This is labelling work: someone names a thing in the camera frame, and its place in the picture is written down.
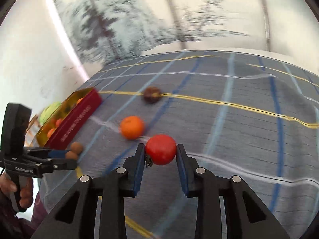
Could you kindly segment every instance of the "red box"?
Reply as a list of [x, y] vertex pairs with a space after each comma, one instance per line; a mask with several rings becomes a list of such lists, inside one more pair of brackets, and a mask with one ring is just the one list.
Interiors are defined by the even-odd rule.
[[[80, 98], [83, 99], [71, 111], [67, 112], [68, 108], [75, 104]], [[66, 149], [85, 121], [101, 103], [102, 99], [94, 88], [87, 88], [72, 93], [59, 108], [55, 110], [37, 133], [39, 145], [52, 149]], [[65, 117], [62, 123], [48, 139], [48, 131], [55, 127], [55, 121], [63, 115], [65, 115]]]

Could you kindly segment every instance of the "silver screw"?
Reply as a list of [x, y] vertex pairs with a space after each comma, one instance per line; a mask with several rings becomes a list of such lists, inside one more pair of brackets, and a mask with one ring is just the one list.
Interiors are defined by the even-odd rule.
[[205, 173], [205, 169], [203, 167], [198, 167], [196, 169], [196, 172], [199, 173], [199, 174], [203, 174], [203, 173]]
[[241, 178], [240, 178], [239, 176], [237, 176], [237, 175], [233, 176], [233, 177], [232, 177], [232, 180], [233, 180], [234, 182], [241, 182]]
[[120, 167], [120, 168], [116, 169], [116, 172], [121, 174], [121, 173], [126, 172], [126, 169], [124, 167]]
[[89, 176], [83, 175], [83, 176], [80, 178], [80, 181], [81, 181], [81, 182], [87, 182], [89, 179], [90, 179]]

